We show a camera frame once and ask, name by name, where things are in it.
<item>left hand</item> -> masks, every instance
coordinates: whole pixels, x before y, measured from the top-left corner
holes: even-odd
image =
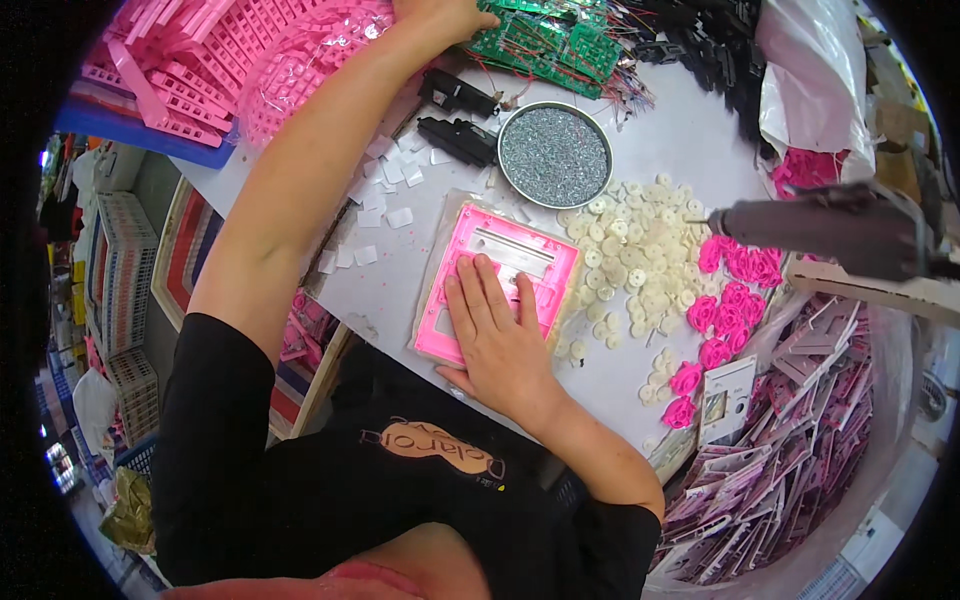
[[[449,44],[467,41],[480,29],[500,26],[500,19],[480,12],[475,0],[394,0],[396,20],[418,20]]]

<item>woman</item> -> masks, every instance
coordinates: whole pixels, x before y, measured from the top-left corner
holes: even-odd
[[[566,394],[530,281],[518,278],[518,323],[484,255],[459,264],[462,285],[446,288],[467,371],[438,371],[562,460],[586,501],[565,511],[538,482],[540,446],[368,349],[366,363],[348,361],[354,373],[343,373],[321,432],[263,450],[282,331],[316,231],[400,87],[498,25],[474,0],[395,9],[395,26],[256,163],[190,301],[156,442],[153,519],[170,581],[217,583],[169,595],[637,598],[660,535],[657,476]]]

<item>transparent plastic bag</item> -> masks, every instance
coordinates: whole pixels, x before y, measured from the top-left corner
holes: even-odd
[[[240,133],[262,150],[344,62],[394,22],[384,0],[329,0],[288,25],[260,54],[238,102]]]

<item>white plastic bag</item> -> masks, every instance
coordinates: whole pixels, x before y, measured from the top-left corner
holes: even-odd
[[[876,171],[867,130],[867,56],[849,2],[764,0],[756,43],[767,59],[760,132],[780,157],[789,146],[850,150],[841,181]]]

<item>hand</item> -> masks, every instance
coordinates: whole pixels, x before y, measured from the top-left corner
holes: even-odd
[[[480,12],[475,0],[394,0],[394,14],[397,21],[429,24],[428,31],[443,36],[447,45],[467,41],[477,30],[500,26],[500,19]]]
[[[460,281],[449,276],[444,286],[467,372],[437,372],[536,438],[573,400],[551,371],[533,284],[523,273],[516,277],[518,324],[489,257],[477,254],[472,263],[461,257],[457,273]]]

